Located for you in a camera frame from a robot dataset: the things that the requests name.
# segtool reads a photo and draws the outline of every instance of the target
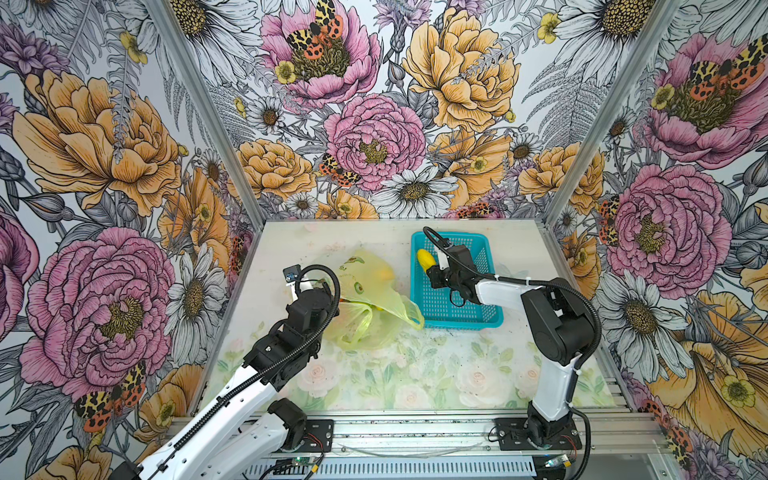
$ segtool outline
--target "flower bud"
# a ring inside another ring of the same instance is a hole
[[[67,207],[64,199],[57,194],[35,194],[30,197],[20,197],[19,200],[46,222],[60,222],[74,218],[72,209]]]
[[[396,28],[395,33],[392,35],[392,39],[389,41],[392,49],[400,53],[406,47],[406,29]]]
[[[118,215],[127,221],[133,221],[139,213],[139,206],[128,197],[121,196],[118,201]]]
[[[768,186],[768,155],[763,155],[744,171],[744,194],[754,195],[758,188]]]
[[[389,70],[387,71],[387,77],[389,78],[390,83],[397,85],[398,88],[402,88],[402,79],[406,77],[406,71],[400,65],[391,61],[389,63]]]
[[[27,113],[45,115],[45,105],[35,98],[29,90],[24,90],[24,103],[27,104]]]
[[[736,258],[745,268],[758,270],[768,263],[768,249],[751,240],[739,245]]]
[[[24,168],[16,157],[0,148],[0,180],[16,182],[24,178]]]

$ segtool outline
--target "white daisy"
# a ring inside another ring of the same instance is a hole
[[[569,237],[576,231],[578,223],[578,212],[571,205],[565,205],[563,211],[558,215],[554,222],[554,234],[557,238]]]
[[[147,11],[154,0],[118,0],[118,11],[126,18],[128,31],[138,40],[139,50],[157,52],[163,75],[170,74],[170,57]],[[194,51],[196,66],[211,84],[245,78],[243,64],[253,62],[248,50],[256,47],[260,15],[253,0],[170,0],[181,31]]]
[[[733,35],[731,45],[735,47],[768,33],[768,2],[763,0],[704,0],[700,10],[707,15],[701,33],[717,31],[718,43]]]
[[[608,128],[608,133],[605,134],[605,144],[610,149],[616,145],[619,145],[621,139],[627,135],[627,132],[631,128],[634,121],[637,119],[637,115],[628,106],[624,106],[621,109],[621,113],[616,117],[614,123]]]
[[[181,256],[181,283],[168,290],[170,302],[166,310],[168,324],[165,335],[172,333],[171,356],[178,365],[203,363],[208,346],[213,345],[219,325],[219,310],[226,300],[224,270],[214,260],[214,250],[203,245],[192,265],[189,253]]]
[[[443,195],[458,188],[456,177],[435,178],[438,167],[431,165],[418,175],[412,170],[384,180],[384,189],[371,197],[379,215],[389,218],[432,218],[448,211],[453,195]]]
[[[274,134],[285,127],[283,121],[283,106],[279,98],[257,98],[247,109],[247,119],[258,131],[264,134]]]
[[[317,213],[317,199],[308,193],[288,197],[285,206],[297,218],[314,218]]]
[[[29,27],[58,36],[70,33],[78,23],[81,12],[71,0],[5,0],[11,13],[24,20]]]
[[[565,45],[555,63],[570,62],[567,75],[584,68],[584,79],[597,75],[611,83],[629,56],[655,0],[565,0],[554,34]]]
[[[510,163],[533,160],[533,157],[541,153],[542,148],[544,142],[538,139],[537,134],[515,135],[515,140],[509,147]]]
[[[603,335],[608,342],[617,343],[622,366],[637,367],[646,382],[655,382],[659,375],[669,379],[657,354],[680,378],[694,367],[694,361],[670,334],[686,328],[685,318],[657,306],[659,299],[656,285],[625,271],[624,281],[613,273],[603,274],[592,300],[602,319]]]
[[[275,13],[281,8],[288,15],[293,15],[298,6],[302,12],[310,13],[310,0],[261,0],[261,9],[264,13]]]
[[[685,5],[675,12],[672,23],[661,35],[659,42],[659,55],[664,60],[672,60],[683,43],[688,41],[694,27],[701,23],[701,14],[699,14],[696,5]]]

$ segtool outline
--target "floral tablecloth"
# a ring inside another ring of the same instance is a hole
[[[362,244],[390,263],[396,290],[407,295],[411,235],[424,225],[439,229],[450,225],[450,230],[486,235],[497,273],[557,276],[533,220],[268,222],[227,334],[212,360],[215,364],[210,365],[204,402],[216,397],[253,343],[285,316],[291,297],[283,268],[316,263],[323,255],[354,251]],[[515,248],[508,248],[511,238]],[[392,342],[373,351],[344,351],[325,339],[319,358],[280,395],[306,411],[524,408],[536,392],[541,354],[526,319],[514,310],[503,311],[500,327],[479,331],[414,330],[403,323]],[[613,406],[596,361],[587,361],[583,370],[574,403]]]
[[[525,408],[536,392],[541,354],[528,325],[505,310],[497,329],[479,332],[404,326],[386,348],[344,351],[323,342],[318,359],[280,392],[306,411]],[[219,392],[253,342],[270,328],[222,347],[206,399]],[[596,362],[587,362],[576,406],[613,406]]]

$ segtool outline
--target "plastic basket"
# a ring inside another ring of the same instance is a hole
[[[466,245],[479,272],[494,273],[491,246],[485,235],[460,232],[439,233],[456,245]],[[411,301],[421,309],[426,327],[480,330],[496,328],[504,322],[504,314],[500,306],[475,305],[467,302],[464,306],[458,307],[451,303],[449,288],[432,288],[429,278],[416,259],[416,252],[422,248],[437,259],[437,249],[432,242],[427,240],[424,232],[416,232],[411,236]],[[453,301],[461,305],[464,299],[455,292]]]

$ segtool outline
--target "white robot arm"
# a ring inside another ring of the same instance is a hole
[[[528,405],[528,441],[543,448],[552,445],[576,414],[584,419],[589,443],[588,419],[572,403],[580,368],[601,339],[600,318],[589,300],[565,279],[545,282],[480,273],[466,246],[452,244],[429,227],[424,227],[424,234],[435,245],[438,262],[426,251],[417,257],[433,288],[450,288],[469,302],[508,307],[528,319],[545,357],[538,390]]]
[[[311,270],[328,273],[333,295],[325,284],[312,288],[309,282],[299,282]],[[338,314],[339,281],[331,269],[321,265],[301,269],[296,265],[283,273],[294,290],[295,301],[286,308],[288,318],[256,341],[243,366],[215,400],[181,432],[141,464],[121,464],[110,480],[229,480],[259,458],[299,446],[305,435],[306,415],[288,399],[272,402],[266,415],[238,434],[253,412],[273,399],[311,356],[317,356],[322,332]]]
[[[465,246],[452,245],[428,227],[424,231],[438,249],[439,265],[434,260],[432,265],[422,264],[432,287],[448,287],[473,303],[516,309],[528,317],[534,341],[546,357],[538,391],[528,406],[525,434],[531,444],[546,448],[553,443],[573,413],[584,418],[589,444],[588,419],[573,408],[571,399],[579,368],[600,340],[594,307],[564,280],[537,282],[478,273]],[[311,270],[328,273],[333,295],[327,285],[313,289],[300,281]],[[288,318],[257,340],[219,396],[179,434],[141,464],[120,465],[110,480],[224,480],[271,452],[291,451],[299,445],[305,435],[306,415],[287,399],[273,402],[266,415],[232,439],[254,411],[316,356],[323,330],[338,314],[339,281],[333,271],[312,265],[283,272],[295,292],[295,301],[286,308]],[[587,445],[574,479],[581,476],[588,456]]]

